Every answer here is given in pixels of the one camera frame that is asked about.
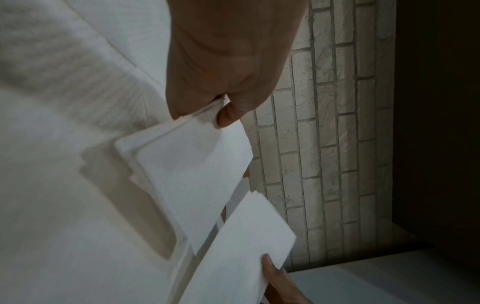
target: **person's hand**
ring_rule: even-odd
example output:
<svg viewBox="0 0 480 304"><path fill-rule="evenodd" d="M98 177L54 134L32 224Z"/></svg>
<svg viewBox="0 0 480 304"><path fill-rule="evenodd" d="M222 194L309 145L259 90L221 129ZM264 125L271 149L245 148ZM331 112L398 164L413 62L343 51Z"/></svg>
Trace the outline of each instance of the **person's hand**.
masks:
<svg viewBox="0 0 480 304"><path fill-rule="evenodd" d="M269 283L265 297L270 304L312 304L295 286L285 269L275 267L268 254L261 258L261 268Z"/></svg>
<svg viewBox="0 0 480 304"><path fill-rule="evenodd" d="M226 127L272 93L308 0L168 0L166 101L174 119L228 94Z"/></svg>

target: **hand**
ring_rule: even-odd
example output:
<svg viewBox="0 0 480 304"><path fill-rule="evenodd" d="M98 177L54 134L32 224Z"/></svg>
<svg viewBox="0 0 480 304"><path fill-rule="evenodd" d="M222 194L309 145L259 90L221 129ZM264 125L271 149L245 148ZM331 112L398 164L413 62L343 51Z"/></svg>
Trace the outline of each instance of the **hand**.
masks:
<svg viewBox="0 0 480 304"><path fill-rule="evenodd" d="M174 119L228 94L226 127L262 104L282 74L308 0L168 0L166 101Z"/></svg>
<svg viewBox="0 0 480 304"><path fill-rule="evenodd" d="M295 286L285 269L275 267L268 254L261 258L261 267L269 283L265 297L270 304L312 304Z"/></svg>

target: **brick wall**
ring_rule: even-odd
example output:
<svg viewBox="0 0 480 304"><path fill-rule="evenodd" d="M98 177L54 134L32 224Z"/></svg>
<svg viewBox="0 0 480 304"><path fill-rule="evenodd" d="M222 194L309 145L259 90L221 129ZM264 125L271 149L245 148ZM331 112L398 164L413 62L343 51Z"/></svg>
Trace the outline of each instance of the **brick wall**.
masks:
<svg viewBox="0 0 480 304"><path fill-rule="evenodd" d="M302 269L382 255L392 224L395 0L312 0L272 96L243 119Z"/></svg>

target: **white brick wall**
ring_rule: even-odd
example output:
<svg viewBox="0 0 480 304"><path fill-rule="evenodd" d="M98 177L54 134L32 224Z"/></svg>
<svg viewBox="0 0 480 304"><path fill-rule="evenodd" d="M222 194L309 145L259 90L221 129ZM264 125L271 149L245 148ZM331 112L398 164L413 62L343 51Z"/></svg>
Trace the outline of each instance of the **white brick wall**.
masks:
<svg viewBox="0 0 480 304"><path fill-rule="evenodd" d="M286 267L391 253L411 239L392 224L395 7L312 0L271 99L242 118L250 185L298 236Z"/></svg>

